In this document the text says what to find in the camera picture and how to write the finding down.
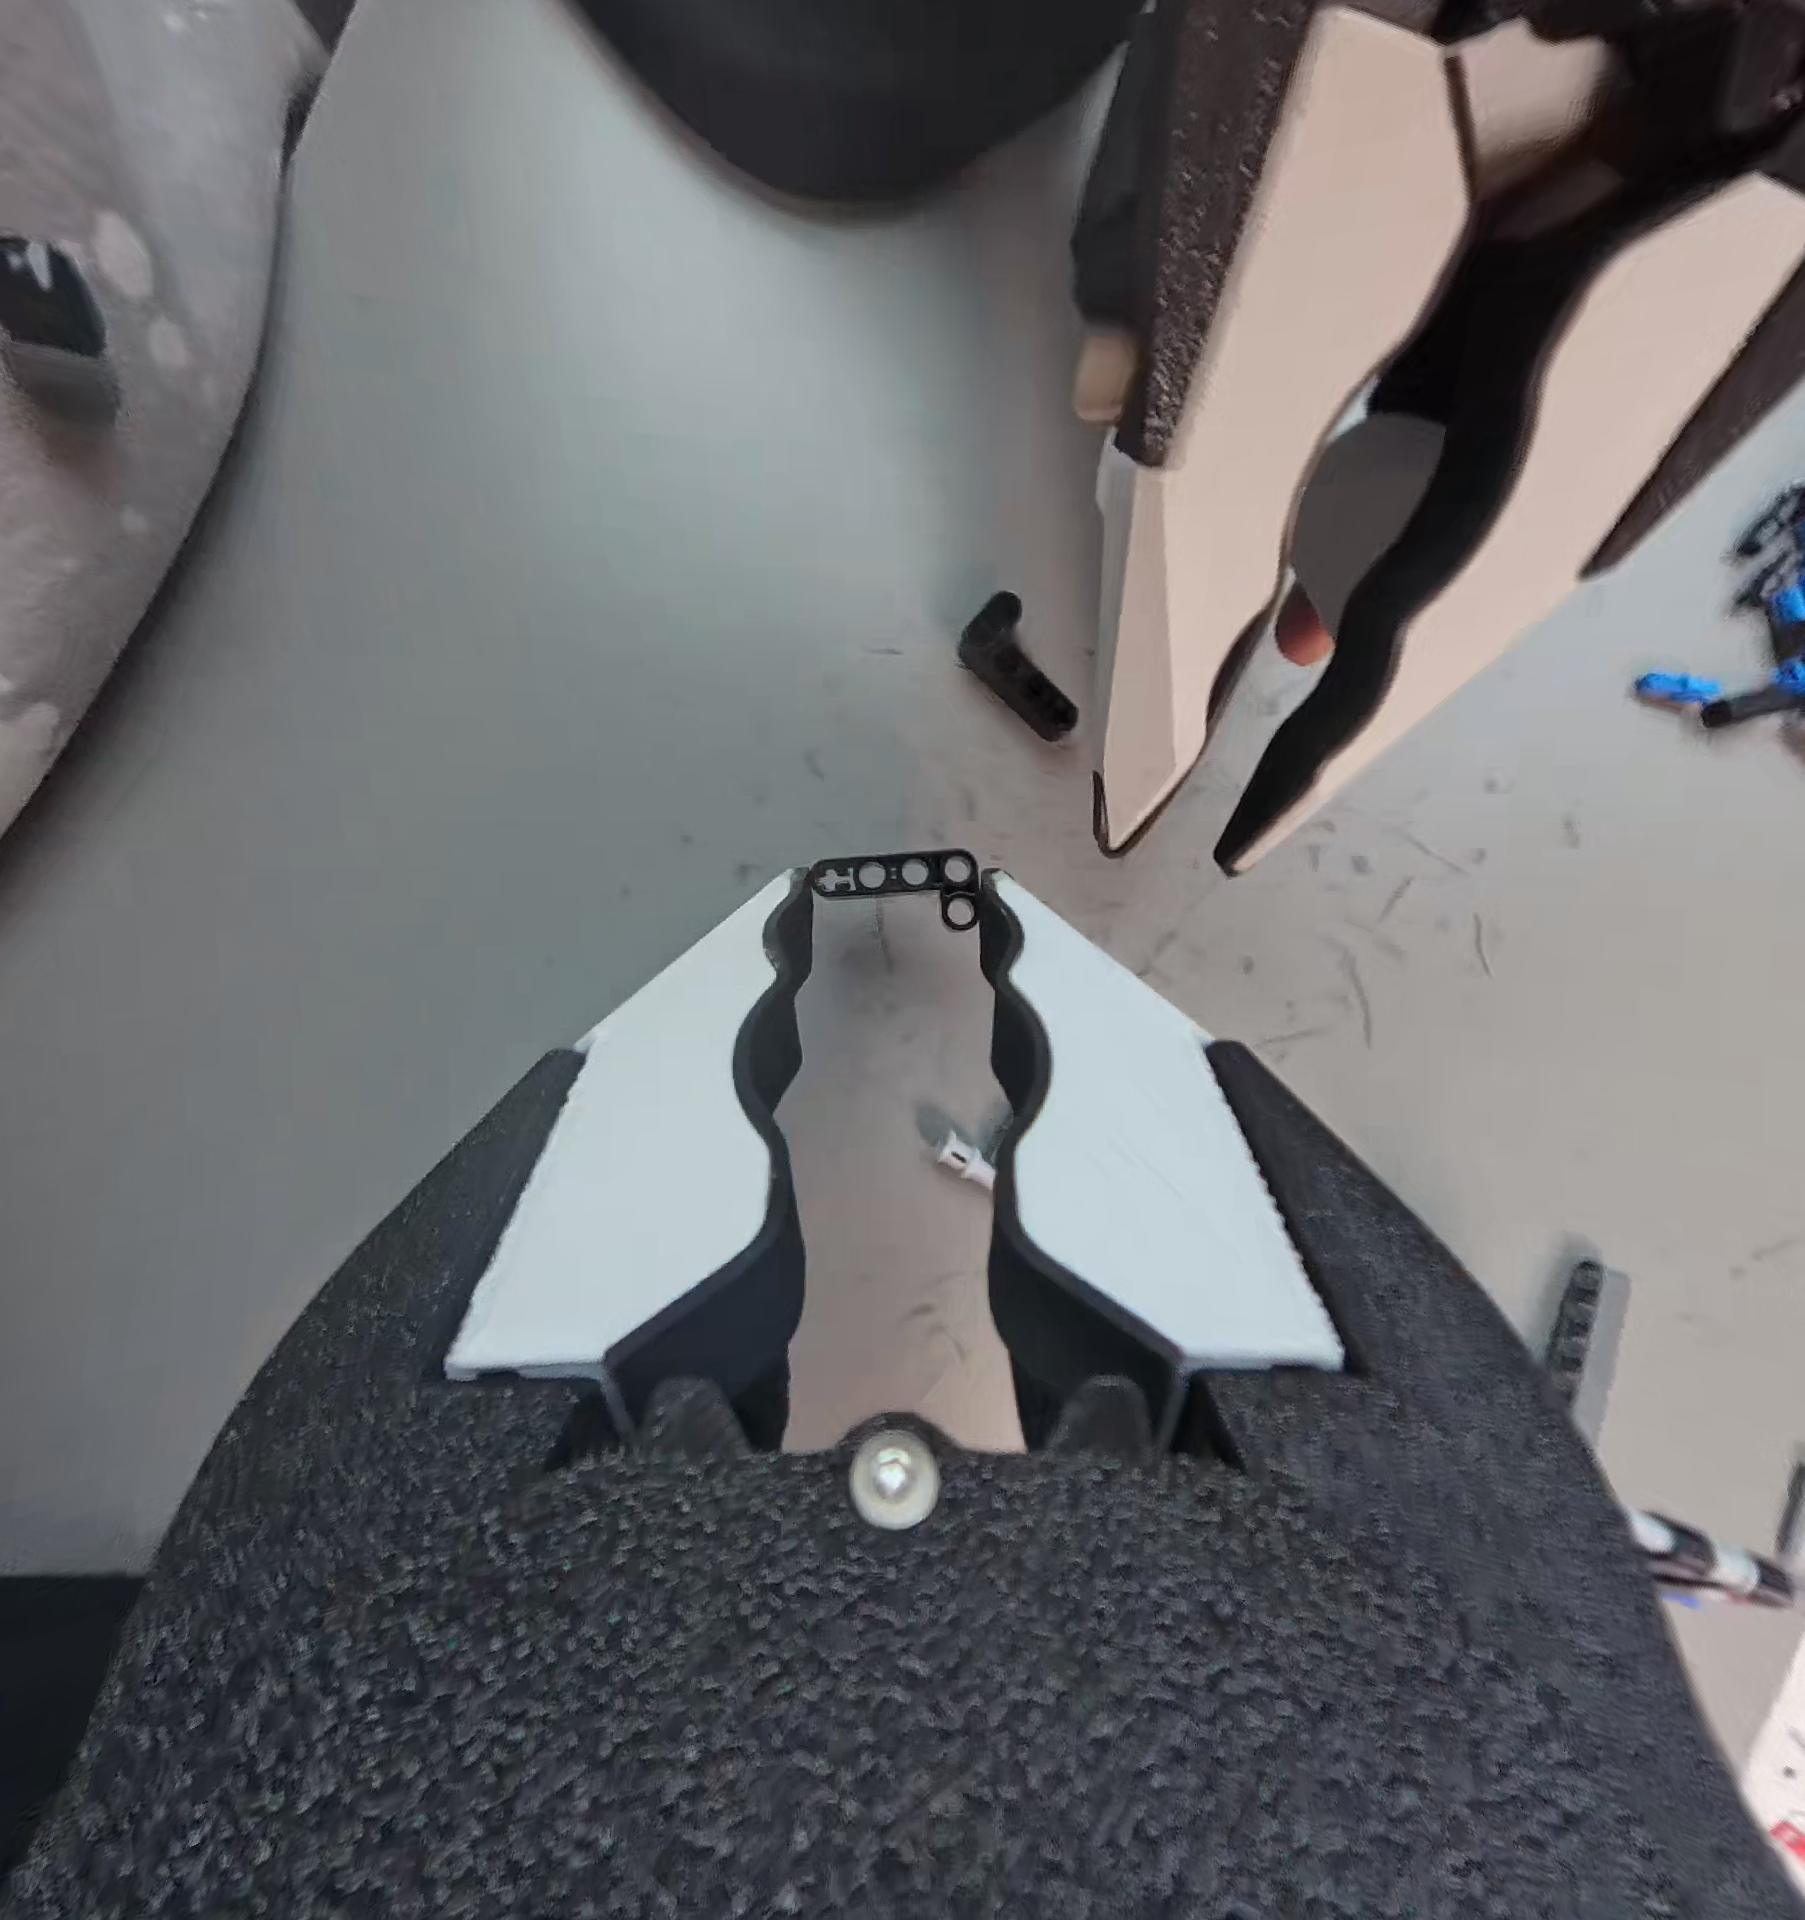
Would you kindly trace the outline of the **black L-shaped beam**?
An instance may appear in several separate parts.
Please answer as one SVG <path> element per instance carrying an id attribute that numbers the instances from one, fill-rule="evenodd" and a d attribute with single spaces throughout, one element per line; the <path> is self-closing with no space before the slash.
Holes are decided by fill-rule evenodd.
<path id="1" fill-rule="evenodd" d="M 1027 653 L 1020 617 L 1018 596 L 993 590 L 963 626 L 959 663 L 1036 738 L 1059 744 L 1078 727 L 1078 707 Z"/>
<path id="2" fill-rule="evenodd" d="M 981 918 L 981 869 L 965 849 L 823 858 L 806 886 L 827 902 L 933 896 L 949 933 L 968 933 Z"/>

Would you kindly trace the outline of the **black plastic clip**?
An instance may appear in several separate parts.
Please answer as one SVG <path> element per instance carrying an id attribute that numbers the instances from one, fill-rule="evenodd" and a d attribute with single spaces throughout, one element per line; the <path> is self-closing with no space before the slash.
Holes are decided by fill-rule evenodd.
<path id="1" fill-rule="evenodd" d="M 101 310 L 73 257 L 20 233 L 0 233 L 0 329 L 20 347 L 101 363 Z"/>

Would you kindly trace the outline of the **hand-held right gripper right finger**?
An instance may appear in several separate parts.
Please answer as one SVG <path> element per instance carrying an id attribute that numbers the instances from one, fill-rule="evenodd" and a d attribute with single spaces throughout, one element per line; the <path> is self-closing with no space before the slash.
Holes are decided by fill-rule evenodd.
<path id="1" fill-rule="evenodd" d="M 1347 1371 L 1215 1037 L 1003 869 L 979 892 L 993 1156 L 988 1309 L 1029 1453 L 1111 1379 L 1144 1445 L 1195 1379 Z"/>

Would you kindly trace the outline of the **dark rounded object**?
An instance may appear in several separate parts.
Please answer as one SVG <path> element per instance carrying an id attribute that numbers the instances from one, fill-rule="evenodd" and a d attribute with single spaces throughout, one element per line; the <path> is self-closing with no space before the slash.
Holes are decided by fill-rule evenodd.
<path id="1" fill-rule="evenodd" d="M 679 132 L 780 198 L 885 207 L 1075 95 L 1131 2 L 578 2 Z"/>

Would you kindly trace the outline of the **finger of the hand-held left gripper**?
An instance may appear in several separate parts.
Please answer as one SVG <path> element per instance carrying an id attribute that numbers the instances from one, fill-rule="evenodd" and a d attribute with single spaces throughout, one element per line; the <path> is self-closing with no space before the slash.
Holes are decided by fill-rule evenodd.
<path id="1" fill-rule="evenodd" d="M 1805 262 L 1764 173 L 1514 242 L 1434 470 L 1215 844 L 1237 876 L 1551 615 Z"/>
<path id="2" fill-rule="evenodd" d="M 1354 9 L 1307 30 L 1164 466 L 1119 450 L 1103 522 L 1096 839 L 1127 854 L 1194 771 L 1277 599 L 1329 429 L 1424 317 L 1467 227 L 1449 53 Z"/>

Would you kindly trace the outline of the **grey connector pin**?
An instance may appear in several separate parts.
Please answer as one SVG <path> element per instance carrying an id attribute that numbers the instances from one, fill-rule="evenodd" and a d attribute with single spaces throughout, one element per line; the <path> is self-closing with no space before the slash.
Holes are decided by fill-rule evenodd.
<path id="1" fill-rule="evenodd" d="M 933 1164 L 970 1188 L 993 1191 L 996 1168 L 986 1142 L 972 1141 L 955 1118 L 936 1104 L 919 1104 L 914 1123 Z"/>

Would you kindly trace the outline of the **pile of blue black pins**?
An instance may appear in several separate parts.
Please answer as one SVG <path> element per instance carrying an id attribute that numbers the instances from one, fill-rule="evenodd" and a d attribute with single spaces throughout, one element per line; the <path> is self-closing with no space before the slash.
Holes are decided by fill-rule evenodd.
<path id="1" fill-rule="evenodd" d="M 1759 683 L 1730 688 L 1694 675 L 1646 673 L 1635 701 L 1682 713 L 1703 733 L 1773 721 L 1805 759 L 1805 480 L 1755 515 L 1730 554 L 1739 569 L 1735 612 L 1759 615 L 1768 667 Z"/>

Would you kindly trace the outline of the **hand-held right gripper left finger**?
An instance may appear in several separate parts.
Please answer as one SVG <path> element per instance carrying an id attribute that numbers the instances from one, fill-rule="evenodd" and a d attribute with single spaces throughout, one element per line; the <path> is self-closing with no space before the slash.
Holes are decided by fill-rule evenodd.
<path id="1" fill-rule="evenodd" d="M 702 1379 L 780 1448 L 804 1237 L 777 1106 L 802 1068 L 813 898 L 771 876 L 576 1046 L 442 1376 L 583 1379 L 630 1433 Z"/>

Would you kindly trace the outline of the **brick-built chassis assembly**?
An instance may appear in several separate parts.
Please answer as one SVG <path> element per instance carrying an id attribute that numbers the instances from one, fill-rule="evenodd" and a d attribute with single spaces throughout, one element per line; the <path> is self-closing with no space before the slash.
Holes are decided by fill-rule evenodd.
<path id="1" fill-rule="evenodd" d="M 1562 1284 L 1538 1366 L 1591 1449 L 1600 1438 L 1630 1280 L 1603 1261 L 1575 1261 Z M 1628 1507 L 1637 1555 L 1664 1598 L 1805 1614 L 1805 1453 L 1791 1463 L 1772 1547 L 1755 1550 L 1656 1511 Z"/>

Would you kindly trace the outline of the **person's left hand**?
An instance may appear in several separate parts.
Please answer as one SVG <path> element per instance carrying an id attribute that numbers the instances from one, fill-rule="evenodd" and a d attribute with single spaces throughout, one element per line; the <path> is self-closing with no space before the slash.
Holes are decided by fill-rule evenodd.
<path id="1" fill-rule="evenodd" d="M 1111 427 L 1121 418 L 1137 367 L 1137 345 L 1124 329 L 1092 327 L 1084 333 L 1075 369 L 1072 411 L 1078 421 Z M 1298 667 L 1311 667 L 1335 647 L 1329 626 L 1294 579 L 1268 629 L 1281 658 Z"/>

